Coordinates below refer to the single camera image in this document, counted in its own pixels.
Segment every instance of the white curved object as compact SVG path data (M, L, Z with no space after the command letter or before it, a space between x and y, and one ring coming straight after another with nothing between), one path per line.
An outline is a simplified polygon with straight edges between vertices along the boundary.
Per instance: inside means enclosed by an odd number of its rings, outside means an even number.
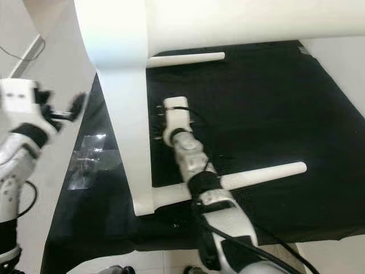
M177 49L365 34L364 0L75 0L136 215L153 213L145 68Z
M304 162L282 164L275 167L266 167L258 170L223 175L221 177L221 185L226 190L235 190L270 180L304 173L306 171L307 166ZM190 200L191 198L192 197L186 183L153 188L153 205L155 209L169 204Z
M200 54L184 54L171 56L156 56L147 60L147 68L167 67L186 65L202 62L219 61L225 58L225 53L200 53Z

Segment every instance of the black cable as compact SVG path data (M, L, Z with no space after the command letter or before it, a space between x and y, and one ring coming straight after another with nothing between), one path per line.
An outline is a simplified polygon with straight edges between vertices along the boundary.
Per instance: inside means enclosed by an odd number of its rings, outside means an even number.
M31 202L31 204L27 207L27 209L18 214L18 217L17 218L23 216L24 214L27 214L28 211L33 208L33 206L34 206L34 204L35 204L35 202L37 201L37 198L38 198L38 189L35 186L35 184L33 184L31 181L25 181L25 183L28 184L33 189L33 191L34 191L34 198L33 198L33 201Z
M212 162L212 160L214 159L214 134L213 134L213 129L212 129L212 125L196 110L190 108L190 107L173 107L174 110L186 110L191 112L192 114L195 114L202 122L203 124L205 124L206 128L208 129L208 134L210 136L210 153L208 155L208 159L205 163L205 167L203 169L203 171L205 171L209 165L209 163Z
M21 57L19 57L19 56L16 56L15 54L12 54L12 53L8 52L8 51L7 51L6 49L4 49L2 46L0 46L0 49L1 49L4 53L6 53L7 55L10 55L10 56L12 56L12 57L14 57L14 58L17 58L17 59L19 59L19 60L23 60L23 61L26 61L26 62L31 62L31 61L36 60L36 59L40 56L40 54L43 52L43 50L46 48L46 41L45 41L45 40L43 40L43 41L42 41L42 43L43 43L43 47L42 47L42 49L39 51L39 53L37 53L37 55L36 55L35 57L33 57L33 58L31 58L31 59L23 59L23 58L21 58Z
M302 257L297 251L292 249L287 243L285 243L282 239L279 237L276 237L274 234L272 234L270 231L268 231L266 228L262 227L261 225L252 222L255 227L257 227L259 230L273 238L278 244L283 246L287 251L289 251L297 260L299 260L302 264L304 264L313 274L319 274L319 271L315 269L315 267L307 261L304 257Z
M295 268L293 268L292 266L288 265L286 262L280 260L279 258L271 255L270 253L259 249L253 245L250 245L248 243L245 243L243 241L240 241L238 239L236 239L235 237L232 237L226 233L224 233L223 231L220 231L219 229L212 227L210 224L208 224L205 219L203 219L203 217L201 215L199 215L197 213L196 210L196 205L195 202L192 203L192 211L193 214L195 216L195 218L197 219L198 223L200 225L202 225L203 227L205 227L208 231L213 232L221 237L223 237L226 240L229 240L233 243L239 244L241 247L244 247L245 249L247 249L248 251L263 257L264 259L273 262L274 264L276 264L277 266L281 267L282 269L284 269L285 271L287 271L290 274L301 274L300 271L296 270Z

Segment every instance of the black fabric surface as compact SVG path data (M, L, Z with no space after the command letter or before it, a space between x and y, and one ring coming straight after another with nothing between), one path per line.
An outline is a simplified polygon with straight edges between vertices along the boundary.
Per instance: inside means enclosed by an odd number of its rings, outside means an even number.
M252 220L286 242L364 233L365 121L317 60L298 46L188 50L184 53L224 50L226 59L148 70L153 186L182 181L172 150L153 138L163 128L156 106L167 97L186 96L213 125L213 164L220 175L299 160L307 164L305 174L234 191ZM194 134L210 151L204 125L192 118ZM84 135L98 133L107 134L105 149L117 147L96 77L75 150ZM196 247L189 202L136 217L122 165L100 171L90 190L68 191L70 176L58 200L42 273L65 273L85 260L135 249ZM260 244L272 243L257 232Z

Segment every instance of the table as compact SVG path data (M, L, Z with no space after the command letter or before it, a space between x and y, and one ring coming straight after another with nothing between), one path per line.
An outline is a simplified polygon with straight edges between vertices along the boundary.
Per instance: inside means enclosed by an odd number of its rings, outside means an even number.
M156 106L186 96L213 125L219 174L307 164L305 174L233 192L252 220L287 242L365 233L365 120L300 48L290 41L175 51L170 54L225 51L226 59L148 70L153 186L182 182L172 150L155 140L163 129ZM204 124L193 119L194 134L211 149ZM85 135L95 134L107 134L104 149L117 149L97 77L74 150ZM83 261L133 250L196 248L189 201L136 217L123 164L98 172L89 190L68 191L70 176L58 199L42 273L65 273ZM259 231L258 239L273 243Z

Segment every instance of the white rod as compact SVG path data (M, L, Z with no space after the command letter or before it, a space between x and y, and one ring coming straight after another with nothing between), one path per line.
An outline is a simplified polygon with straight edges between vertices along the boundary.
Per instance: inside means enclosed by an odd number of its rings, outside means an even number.
M156 56L147 60L147 68L167 67L223 60L225 53L201 53L172 56Z
M364 0L148 0L149 56L177 49L365 34Z
M222 187L226 190L248 187L254 184L284 178L307 171L307 165L303 162L282 164L275 167L266 167L258 170L250 170L221 177ZM153 188L153 206L159 207L175 204L191 199L186 183L174 184L166 187Z

